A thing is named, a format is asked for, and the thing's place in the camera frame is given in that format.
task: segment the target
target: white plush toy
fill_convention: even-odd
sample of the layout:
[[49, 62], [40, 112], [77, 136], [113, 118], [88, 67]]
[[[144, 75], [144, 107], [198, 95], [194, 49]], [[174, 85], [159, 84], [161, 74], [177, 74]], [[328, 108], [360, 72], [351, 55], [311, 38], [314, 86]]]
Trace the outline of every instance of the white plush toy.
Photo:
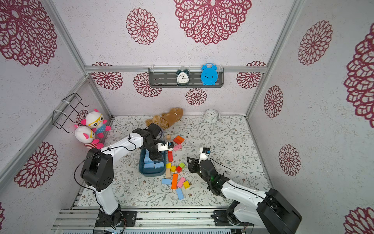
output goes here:
[[78, 141], [85, 144], [85, 146], [89, 149], [96, 148], [101, 149], [104, 145], [99, 143], [99, 139], [95, 139], [95, 133], [86, 126], [77, 126], [74, 125], [77, 129], [75, 129], [75, 137]]
[[91, 128], [99, 138], [103, 138], [103, 132], [111, 130], [112, 127], [105, 125], [107, 120], [104, 119], [103, 115], [99, 113], [97, 109], [95, 109], [94, 111], [95, 112], [88, 113], [86, 118], [81, 120], [80, 123]]

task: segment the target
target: white clock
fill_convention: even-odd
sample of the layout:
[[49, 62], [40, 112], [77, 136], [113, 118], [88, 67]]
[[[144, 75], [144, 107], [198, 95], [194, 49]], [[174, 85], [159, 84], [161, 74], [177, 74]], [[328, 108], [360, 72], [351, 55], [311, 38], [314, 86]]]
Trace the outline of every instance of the white clock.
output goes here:
[[190, 82], [189, 71], [186, 69], [184, 71], [177, 71], [177, 83], [178, 85], [188, 85]]
[[221, 115], [213, 109], [206, 110], [204, 114], [204, 120], [208, 123], [215, 123], [218, 120], [221, 120]]

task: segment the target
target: alarm clock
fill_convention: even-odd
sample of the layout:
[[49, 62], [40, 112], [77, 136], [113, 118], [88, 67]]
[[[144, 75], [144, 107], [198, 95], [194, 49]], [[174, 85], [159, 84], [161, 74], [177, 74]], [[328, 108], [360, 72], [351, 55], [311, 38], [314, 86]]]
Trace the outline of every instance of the alarm clock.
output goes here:
[[216, 123], [218, 120], [221, 120], [221, 115], [213, 109], [206, 110], [204, 114], [204, 120], [208, 123]]
[[217, 66], [212, 63], [205, 64], [201, 70], [201, 82], [203, 85], [215, 85], [218, 80]]
[[190, 72], [186, 70], [178, 70], [177, 71], [177, 84], [178, 85], [188, 85], [190, 82], [190, 77], [188, 76]]

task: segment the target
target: wall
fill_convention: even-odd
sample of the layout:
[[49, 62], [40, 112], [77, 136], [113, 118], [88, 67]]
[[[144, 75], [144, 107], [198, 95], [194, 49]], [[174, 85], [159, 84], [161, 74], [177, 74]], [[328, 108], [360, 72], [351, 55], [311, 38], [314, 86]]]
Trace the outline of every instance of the wall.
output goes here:
[[302, 234], [374, 232], [373, 9], [306, 1], [249, 119]]
[[[0, 170], [82, 78], [40, 3], [16, 3], [0, 7]], [[89, 110], [101, 110], [87, 85], [79, 94]], [[47, 233], [59, 210], [74, 200], [74, 165], [86, 151], [74, 135], [53, 128], [2, 189], [0, 233]]]
[[[85, 63], [98, 66], [193, 66], [207, 62], [264, 66], [293, 0], [243, 0], [227, 5], [213, 0], [194, 6], [192, 2], [54, 0]], [[94, 75], [113, 114], [157, 114], [177, 106], [184, 108], [185, 114], [200, 114], [207, 108], [244, 114], [260, 79], [259, 75], [226, 73], [220, 89], [161, 91], [148, 86], [145, 74], [137, 75]], [[206, 95], [206, 101], [188, 103], [187, 92], [197, 92], [199, 100]]]

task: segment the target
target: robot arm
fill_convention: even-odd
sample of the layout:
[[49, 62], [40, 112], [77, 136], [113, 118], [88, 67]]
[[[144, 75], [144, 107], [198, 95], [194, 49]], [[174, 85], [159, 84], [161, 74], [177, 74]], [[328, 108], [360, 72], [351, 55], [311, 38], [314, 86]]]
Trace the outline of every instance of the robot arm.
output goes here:
[[161, 128], [151, 124], [146, 129], [137, 128], [128, 137], [102, 149], [90, 149], [83, 164], [80, 176], [90, 189], [95, 191], [96, 200], [100, 205], [99, 215], [107, 220], [109, 225], [121, 222], [121, 206], [114, 197], [112, 181], [114, 179], [113, 165], [119, 159], [136, 148], [145, 148], [150, 152], [152, 160], [160, 157], [159, 143], [155, 138]]
[[224, 218], [227, 222], [232, 225], [241, 222], [256, 224], [267, 228], [271, 234], [296, 232], [302, 216], [277, 190], [264, 192], [235, 183], [217, 173], [209, 154], [209, 148], [200, 148], [200, 159], [187, 158], [188, 169], [197, 173], [214, 195], [234, 200], [226, 210]]

